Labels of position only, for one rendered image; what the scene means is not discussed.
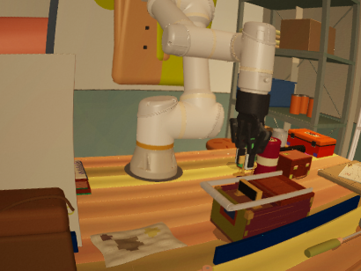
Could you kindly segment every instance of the green handle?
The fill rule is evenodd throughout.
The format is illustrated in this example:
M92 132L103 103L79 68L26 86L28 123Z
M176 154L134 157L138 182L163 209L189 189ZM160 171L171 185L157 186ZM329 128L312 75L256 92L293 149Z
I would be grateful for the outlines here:
M318 245L311 246L305 250L305 256L307 258L311 258L321 253L325 253L326 251L338 247L341 244L338 239L331 239L329 241L320 243Z

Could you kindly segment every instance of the shelf post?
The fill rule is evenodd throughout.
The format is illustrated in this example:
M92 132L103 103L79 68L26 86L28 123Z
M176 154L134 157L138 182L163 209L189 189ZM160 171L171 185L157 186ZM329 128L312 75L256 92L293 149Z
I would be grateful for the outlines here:
M323 85L326 74L326 60L328 52L328 29L329 29L329 13L331 8L331 0L322 0L322 21L320 30L320 58L317 69L316 88L314 91L313 115L311 118L311 126L313 131L317 131L317 125L320 118L320 105L322 101Z
M361 49L359 48L360 35L358 33L360 25L359 9L360 7L358 4L353 5L350 60L353 61L355 64L349 66L349 71L347 74L346 92L343 101L343 112L341 116L341 123L346 124L346 127L340 128L337 137L337 144L335 146L335 153L342 157L346 157L349 150L360 86L360 68L358 66L361 63L357 65L357 59L361 58L359 55L361 54Z
M238 17L237 17L237 32L240 28L243 27L243 13L245 10L245 2L239 0L238 6ZM237 83L238 83L238 74L239 74L239 63L235 62L233 64L232 70L232 85L231 85L231 95L230 95L230 102L228 106L228 117L226 123L226 130L225 130L225 137L231 138L231 126L229 120L233 118L234 111L236 110L236 94L237 94Z

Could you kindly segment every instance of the clipboard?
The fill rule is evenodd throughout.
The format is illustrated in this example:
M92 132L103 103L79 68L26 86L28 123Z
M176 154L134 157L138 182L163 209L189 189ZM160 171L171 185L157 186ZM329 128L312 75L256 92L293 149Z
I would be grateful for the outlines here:
M325 168L323 170L319 170L318 174L325 179L329 179L332 182L335 182L337 185L345 187L357 194L361 194L361 183L356 182L351 179L345 179L343 177L338 176L347 164L353 165L356 163L360 163L360 162L351 161L349 163L343 163L340 165L331 166L331 167Z

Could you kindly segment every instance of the sheet of paper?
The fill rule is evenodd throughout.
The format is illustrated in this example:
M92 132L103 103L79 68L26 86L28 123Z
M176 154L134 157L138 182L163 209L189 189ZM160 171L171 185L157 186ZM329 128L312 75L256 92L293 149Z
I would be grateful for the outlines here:
M338 176L361 183L361 164L347 164Z

